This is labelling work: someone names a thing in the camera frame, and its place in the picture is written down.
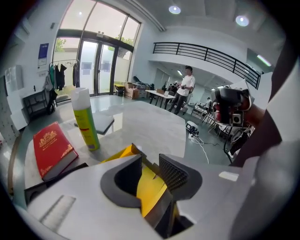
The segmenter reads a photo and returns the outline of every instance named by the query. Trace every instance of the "gray floor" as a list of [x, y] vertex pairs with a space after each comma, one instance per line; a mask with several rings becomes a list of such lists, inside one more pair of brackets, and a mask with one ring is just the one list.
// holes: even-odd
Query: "gray floor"
[[[140, 99], [141, 101], [149, 102], [149, 99]], [[102, 96], [102, 97], [92, 97], [91, 101], [91, 108], [92, 111], [102, 111], [108, 109], [110, 106], [125, 104], [132, 102], [131, 99], [118, 97], [118, 96]], [[182, 113], [179, 113], [179, 116], [183, 117], [186, 121], [193, 121], [198, 124], [200, 121], [199, 119], [191, 116], [190, 114], [186, 113], [182, 116]], [[41, 130], [42, 128], [48, 126], [49, 124], [58, 121], [59, 123], [63, 123], [67, 120], [74, 118], [73, 109], [71, 103], [66, 103], [60, 105], [56, 108], [55, 113], [52, 115], [46, 115], [40, 117], [32, 121], [24, 130], [22, 139], [17, 150], [17, 155], [15, 159], [14, 165], [14, 203], [26, 208], [25, 199], [24, 199], [24, 161], [26, 157], [26, 151], [29, 142], [32, 140], [33, 135]], [[221, 164], [221, 165], [228, 165], [229, 160], [226, 154], [223, 152], [223, 145], [224, 140], [218, 138], [217, 134], [212, 130], [208, 133], [208, 124], [199, 124], [199, 137], [205, 143], [212, 143], [212, 144], [219, 144], [213, 146], [212, 144], [205, 144], [203, 145], [204, 150], [206, 151], [207, 157], [209, 159], [209, 164]], [[203, 152], [203, 149], [200, 145], [192, 143], [188, 139], [186, 139], [186, 148], [185, 148], [185, 158], [190, 160], [199, 162], [199, 163], [207, 163], [207, 159]]]

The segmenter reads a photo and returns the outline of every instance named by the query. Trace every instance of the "red book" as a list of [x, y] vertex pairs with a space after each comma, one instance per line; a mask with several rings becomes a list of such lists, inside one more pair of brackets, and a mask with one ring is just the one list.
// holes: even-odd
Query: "red book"
[[78, 157], [58, 122], [35, 134], [33, 146], [37, 168], [44, 181], [56, 177]]

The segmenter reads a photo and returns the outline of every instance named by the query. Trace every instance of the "fluorescent light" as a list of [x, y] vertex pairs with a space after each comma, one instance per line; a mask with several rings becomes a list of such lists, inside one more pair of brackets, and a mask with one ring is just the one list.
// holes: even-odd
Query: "fluorescent light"
[[181, 12], [181, 9], [178, 6], [170, 6], [169, 12], [173, 14], [179, 14]]
[[268, 67], [271, 66], [271, 64], [261, 55], [257, 55], [257, 57], [265, 64], [267, 65]]
[[237, 16], [235, 21], [239, 26], [242, 27], [246, 27], [249, 24], [249, 19], [247, 19], [245, 16]]

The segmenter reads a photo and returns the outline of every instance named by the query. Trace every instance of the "sign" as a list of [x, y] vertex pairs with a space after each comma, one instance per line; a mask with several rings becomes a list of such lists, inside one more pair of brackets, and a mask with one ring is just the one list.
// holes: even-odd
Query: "sign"
[[48, 53], [48, 43], [41, 44], [39, 46], [39, 52], [38, 52], [38, 66], [43, 66], [47, 64], [47, 53]]

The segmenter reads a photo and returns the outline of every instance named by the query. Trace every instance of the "black railing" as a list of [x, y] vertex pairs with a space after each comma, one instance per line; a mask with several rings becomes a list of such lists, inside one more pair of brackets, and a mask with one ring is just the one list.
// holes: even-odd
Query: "black railing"
[[248, 83], [258, 89], [260, 73], [241, 61], [218, 50], [188, 43], [160, 42], [154, 43], [153, 53], [167, 53], [201, 59], [214, 63], [245, 78]]

